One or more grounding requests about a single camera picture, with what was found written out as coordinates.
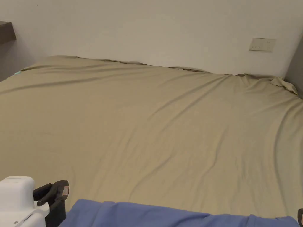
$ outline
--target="light switch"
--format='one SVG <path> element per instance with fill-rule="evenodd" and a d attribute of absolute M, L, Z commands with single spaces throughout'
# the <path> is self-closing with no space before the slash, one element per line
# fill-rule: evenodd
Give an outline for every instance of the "light switch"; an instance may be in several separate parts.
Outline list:
<path fill-rule="evenodd" d="M 249 46 L 249 50 L 272 52 L 275 43 L 276 43 L 276 39 L 253 38 Z"/>

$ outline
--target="mattress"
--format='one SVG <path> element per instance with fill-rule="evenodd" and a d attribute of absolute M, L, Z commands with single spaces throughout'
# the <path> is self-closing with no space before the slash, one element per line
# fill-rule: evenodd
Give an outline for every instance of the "mattress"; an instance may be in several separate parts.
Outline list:
<path fill-rule="evenodd" d="M 303 100 L 278 78 L 53 56 L 0 82 L 0 106 L 0 178 L 66 179 L 68 210 L 303 207 Z"/>

